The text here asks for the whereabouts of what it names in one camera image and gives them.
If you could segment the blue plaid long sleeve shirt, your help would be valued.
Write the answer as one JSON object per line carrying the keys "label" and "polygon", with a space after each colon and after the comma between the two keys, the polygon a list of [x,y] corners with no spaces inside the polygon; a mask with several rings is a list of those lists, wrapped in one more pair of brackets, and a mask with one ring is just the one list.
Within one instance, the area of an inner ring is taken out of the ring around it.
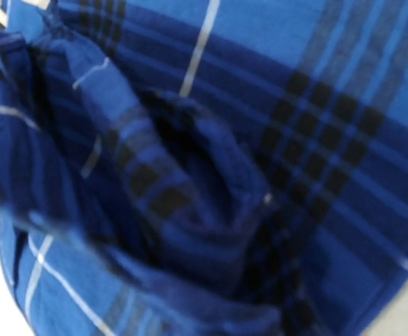
{"label": "blue plaid long sleeve shirt", "polygon": [[408,280],[408,1],[0,1],[0,262],[36,335],[358,335]]}

